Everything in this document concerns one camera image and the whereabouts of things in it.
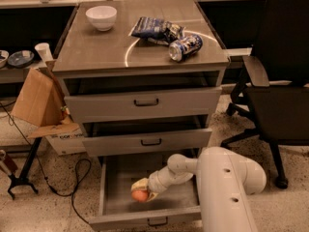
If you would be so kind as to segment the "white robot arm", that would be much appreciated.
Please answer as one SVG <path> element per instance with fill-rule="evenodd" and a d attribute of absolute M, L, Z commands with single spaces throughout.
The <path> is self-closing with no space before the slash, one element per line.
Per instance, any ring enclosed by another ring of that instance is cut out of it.
<path fill-rule="evenodd" d="M 174 154 L 167 165 L 131 186 L 131 197 L 149 202 L 173 185 L 196 179 L 204 232 L 258 232 L 247 197 L 264 190 L 267 177 L 256 161 L 222 147 L 196 159 Z"/>

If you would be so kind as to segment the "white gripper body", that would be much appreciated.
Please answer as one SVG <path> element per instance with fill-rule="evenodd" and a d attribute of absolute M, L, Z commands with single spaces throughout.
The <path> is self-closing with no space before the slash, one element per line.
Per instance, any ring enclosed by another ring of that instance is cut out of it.
<path fill-rule="evenodd" d="M 148 179 L 148 190 L 153 193 L 162 193 L 170 186 L 181 185 L 193 177 L 192 173 L 174 173 L 167 166 L 152 173 Z"/>

